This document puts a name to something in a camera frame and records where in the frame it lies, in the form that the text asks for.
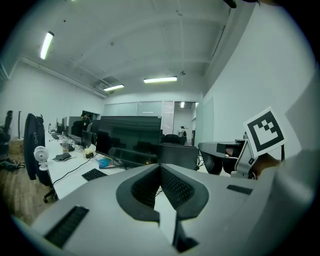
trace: white fan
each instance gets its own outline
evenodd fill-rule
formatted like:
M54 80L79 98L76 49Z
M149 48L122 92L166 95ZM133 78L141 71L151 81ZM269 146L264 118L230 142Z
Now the white fan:
M39 169L41 171L47 171L48 170L48 158L49 158L49 152L44 146L37 146L34 149L34 158L39 162Z

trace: computer monitor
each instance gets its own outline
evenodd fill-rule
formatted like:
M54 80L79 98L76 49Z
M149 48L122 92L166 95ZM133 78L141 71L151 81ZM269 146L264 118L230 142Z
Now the computer monitor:
M67 131L67 117L62 118L61 128L62 128L62 132L63 132L64 134L68 135L68 131Z
M94 132L91 132L91 134L92 134L92 141L91 141L91 143L92 143L93 145L97 145L97 134L94 133Z
M91 141L92 141L92 133L83 130L82 131L82 140L81 140L81 144L83 146L84 149L87 149L91 146Z
M160 128L157 116L102 116L96 152L131 167L156 164Z
M98 134L99 131L100 120L93 120L91 126L91 132Z
M159 144L158 163L173 164L194 170L195 157L199 155L199 149L195 146L182 146L174 144Z
M81 116L69 116L68 136L76 143L81 143L84 122Z

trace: cable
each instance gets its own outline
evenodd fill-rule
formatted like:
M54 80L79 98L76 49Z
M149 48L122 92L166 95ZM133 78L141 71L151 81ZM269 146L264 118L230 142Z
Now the cable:
M57 179L54 183L52 183L52 185L54 185L56 182L58 182L58 181L62 180L62 179L63 179L64 177L66 177L69 173L72 173L73 171L75 171L75 170L79 169L81 166L83 166L83 165L85 165L86 163L88 163L88 162L89 162L92 158L94 158L96 155L98 155L98 154L95 154L93 157L89 158L89 160L88 160L88 161L86 161L85 163L83 163L83 164L79 165L77 168L75 168L75 169L73 169L73 170L71 170L71 171L67 172L64 176L62 176L61 178Z
M71 144L76 144L72 138L68 137L68 139L71 141Z
M202 156L200 154L193 157L193 161L195 163L195 168L194 168L195 171L198 171L201 166L205 165L204 160L200 159L200 157L202 158Z

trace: white desk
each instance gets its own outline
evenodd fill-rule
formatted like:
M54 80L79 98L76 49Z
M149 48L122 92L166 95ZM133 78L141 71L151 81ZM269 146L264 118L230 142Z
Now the white desk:
M83 153L72 151L69 152L69 154L72 156L72 159L69 159L64 162L57 162L54 161L53 158L55 158L56 155L61 155L63 153L62 146L60 143L62 143L62 139L59 140L53 140L54 138L51 136L50 133L45 133L45 147L49 152L49 158L47 160L48 162L48 168L49 168L49 174L51 177L51 181L54 183L56 180L60 179L62 176L64 176L66 173L76 169L78 166L84 164L88 161L87 158L84 157ZM102 155L98 154L94 158L90 159L89 162L78 168L77 170L69 173L67 176L65 176L63 179L57 181L53 187L54 190L58 196L59 199L64 198L83 184L87 183L81 175L85 174L86 172L92 170L93 168L96 168L97 170L100 170L101 172L112 175L119 172L123 172L123 168L113 168L113 169L99 169L99 164L96 161L96 159L101 158Z

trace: keyboard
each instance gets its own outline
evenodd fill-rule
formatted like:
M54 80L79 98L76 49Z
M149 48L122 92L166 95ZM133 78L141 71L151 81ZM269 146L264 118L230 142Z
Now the keyboard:
M100 177L103 177L103 176L108 176L106 175L105 173L103 173L102 171L99 171L97 169L92 169L88 172L86 172L85 174L82 174L82 177L84 179L86 179L87 181L91 181L91 180L94 180L94 179L97 179L97 178L100 178Z

